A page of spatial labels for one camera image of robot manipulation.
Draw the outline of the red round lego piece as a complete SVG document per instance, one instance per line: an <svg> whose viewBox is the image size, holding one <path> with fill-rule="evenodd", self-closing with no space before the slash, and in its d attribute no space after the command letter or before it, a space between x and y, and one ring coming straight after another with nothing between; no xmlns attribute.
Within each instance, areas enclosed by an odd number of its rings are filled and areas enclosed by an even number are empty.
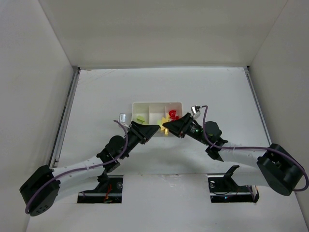
<svg viewBox="0 0 309 232"><path fill-rule="evenodd" d="M177 120L179 118L176 110L170 110L169 111L169 119L171 120Z"/></svg>

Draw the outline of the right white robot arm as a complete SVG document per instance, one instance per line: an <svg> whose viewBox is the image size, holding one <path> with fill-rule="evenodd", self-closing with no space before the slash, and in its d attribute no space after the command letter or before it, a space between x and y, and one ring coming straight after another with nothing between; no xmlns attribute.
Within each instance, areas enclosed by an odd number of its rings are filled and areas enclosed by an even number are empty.
<svg viewBox="0 0 309 232"><path fill-rule="evenodd" d="M300 163L279 144L269 147L237 146L221 137L222 131L216 122L204 120L203 125L199 125L190 113L165 122L163 126L179 138L187 135L206 145L205 151L213 160L252 167L252 173L244 174L240 167L233 169L228 178L237 185L267 186L280 195L289 196L298 190L296 186L301 178L309 179Z"/></svg>

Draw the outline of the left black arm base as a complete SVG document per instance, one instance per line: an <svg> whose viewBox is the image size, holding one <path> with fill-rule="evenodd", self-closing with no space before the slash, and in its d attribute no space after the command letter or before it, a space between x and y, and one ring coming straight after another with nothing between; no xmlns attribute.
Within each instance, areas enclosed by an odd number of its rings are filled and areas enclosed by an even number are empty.
<svg viewBox="0 0 309 232"><path fill-rule="evenodd" d="M78 194L79 204L115 204L122 202L123 175L110 175L93 190L85 190Z"/></svg>

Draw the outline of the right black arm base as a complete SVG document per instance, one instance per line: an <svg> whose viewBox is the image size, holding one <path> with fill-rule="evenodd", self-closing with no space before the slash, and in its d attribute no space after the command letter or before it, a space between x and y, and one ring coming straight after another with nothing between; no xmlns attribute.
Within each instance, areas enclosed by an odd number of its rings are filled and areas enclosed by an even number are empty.
<svg viewBox="0 0 309 232"><path fill-rule="evenodd" d="M238 185L233 179L239 165L233 165L226 173L208 175L211 203L257 203L259 192L256 186Z"/></svg>

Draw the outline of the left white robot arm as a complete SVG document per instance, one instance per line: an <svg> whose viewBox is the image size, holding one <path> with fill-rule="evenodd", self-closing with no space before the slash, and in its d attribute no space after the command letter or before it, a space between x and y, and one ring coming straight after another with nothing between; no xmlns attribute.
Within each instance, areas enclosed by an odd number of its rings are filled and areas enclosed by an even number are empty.
<svg viewBox="0 0 309 232"><path fill-rule="evenodd" d="M39 167L19 189L25 213L35 217L46 212L63 192L84 180L95 185L106 182L107 174L120 166L119 160L129 157L138 144L146 144L160 128L134 121L128 128L120 127L124 136L113 136L100 153L85 161L60 168Z"/></svg>

